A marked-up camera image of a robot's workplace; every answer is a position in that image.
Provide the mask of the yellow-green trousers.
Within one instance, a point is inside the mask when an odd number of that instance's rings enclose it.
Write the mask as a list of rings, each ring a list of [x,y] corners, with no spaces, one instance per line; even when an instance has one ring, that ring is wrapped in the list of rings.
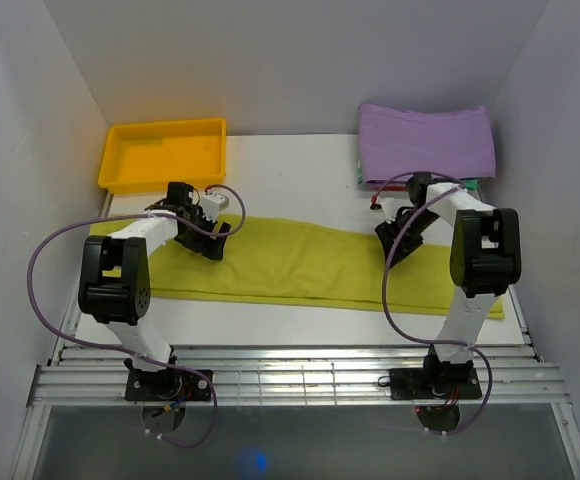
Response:
[[[379,240],[281,218],[250,217],[211,261],[175,241],[149,258],[152,294],[178,300],[447,314],[446,246],[421,246],[390,272]]]

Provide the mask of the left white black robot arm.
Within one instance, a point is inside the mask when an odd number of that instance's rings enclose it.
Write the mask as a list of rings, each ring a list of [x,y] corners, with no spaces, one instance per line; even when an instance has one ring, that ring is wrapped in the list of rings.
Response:
[[[227,196],[203,194],[184,182],[168,185],[166,196],[148,206],[145,216],[108,235],[84,242],[78,303],[82,313],[106,326],[132,352],[126,367],[138,385],[160,399],[182,387],[174,349],[146,318],[151,302],[149,257],[170,241],[203,257],[223,259],[231,225],[219,221]]]

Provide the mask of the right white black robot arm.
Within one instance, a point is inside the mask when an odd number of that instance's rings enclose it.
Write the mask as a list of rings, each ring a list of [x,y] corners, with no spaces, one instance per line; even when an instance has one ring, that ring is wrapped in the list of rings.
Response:
[[[416,172],[406,183],[410,203],[374,195],[371,207],[384,215],[375,233],[386,270],[423,244],[435,221],[452,229],[449,273],[455,286],[442,329],[425,341],[428,352],[419,368],[394,368],[388,385],[396,400],[478,399],[481,388],[474,367],[475,344],[496,301],[521,276],[519,217],[475,197],[450,177]]]

